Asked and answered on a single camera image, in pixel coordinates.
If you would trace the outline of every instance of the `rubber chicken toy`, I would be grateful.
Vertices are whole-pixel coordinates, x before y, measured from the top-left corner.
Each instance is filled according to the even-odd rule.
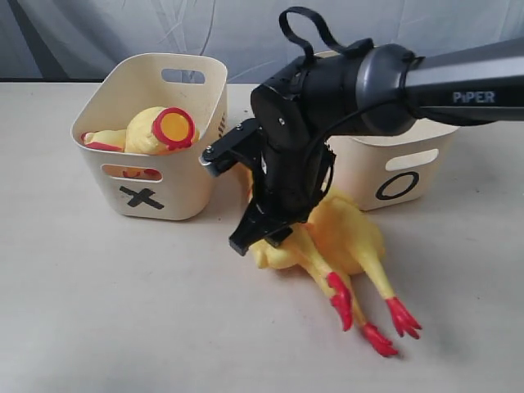
[[[382,268],[385,248],[380,230],[347,195],[331,187],[308,222],[295,224],[292,229],[278,248],[264,240],[251,246],[259,268],[286,269],[298,264],[330,299],[341,317],[343,331],[351,328],[355,318],[380,355],[397,355],[392,342],[366,319],[356,299],[350,276],[364,272],[386,301],[398,334],[419,338],[417,330],[422,327],[396,297]]]
[[[126,129],[85,133],[81,139],[91,149],[123,153],[167,155],[188,149],[200,133],[192,117],[177,107],[154,106],[140,111]],[[158,180],[156,169],[120,168],[107,165],[110,176]]]

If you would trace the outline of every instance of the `plastic basket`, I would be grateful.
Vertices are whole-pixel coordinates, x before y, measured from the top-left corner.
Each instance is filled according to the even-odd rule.
[[[333,184],[361,210],[417,199],[430,188],[458,128],[418,120],[396,137],[332,137],[328,143],[337,155]]]
[[[169,75],[200,75],[204,80],[185,83]],[[74,122],[71,136],[115,211],[180,220],[204,210],[215,179],[200,165],[198,157],[227,129],[226,80],[227,69],[220,61],[168,53],[130,57],[107,76]],[[153,106],[184,109],[200,131],[200,139],[187,150],[167,156],[98,151],[82,144],[83,133],[125,129],[138,112]],[[108,167],[156,169],[161,179],[117,177],[106,170]]]

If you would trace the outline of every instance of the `x symbol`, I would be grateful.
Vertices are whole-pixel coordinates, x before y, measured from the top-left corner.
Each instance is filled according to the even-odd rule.
[[[142,202],[144,202],[144,203],[147,203],[149,206],[154,207],[155,209],[158,209],[158,210],[164,209],[164,205],[162,205],[160,202],[153,201],[150,198],[150,196],[153,195],[155,192],[150,190],[149,188],[144,188],[140,192],[135,192],[124,186],[120,186],[120,190],[130,195],[131,197],[133,197],[128,202],[128,205],[131,207],[137,207]]]

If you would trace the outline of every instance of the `white backdrop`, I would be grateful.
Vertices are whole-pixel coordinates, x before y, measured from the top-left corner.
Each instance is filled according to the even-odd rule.
[[[0,0],[0,77],[39,76],[22,33]],[[278,28],[290,5],[321,13],[341,43],[372,37],[425,56],[523,34],[522,0],[18,0],[71,78],[104,77],[141,52],[197,53],[257,83],[299,52]],[[319,45],[307,20],[291,25]]]

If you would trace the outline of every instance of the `beige table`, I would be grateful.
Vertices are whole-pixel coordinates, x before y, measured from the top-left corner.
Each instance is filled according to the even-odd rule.
[[[423,325],[403,359],[343,333],[304,274],[258,270],[228,235],[231,174],[185,223],[114,213],[70,140],[91,84],[0,84],[0,391],[493,392],[524,385],[524,124],[458,133],[431,192],[371,214]],[[251,86],[230,86],[229,123]]]

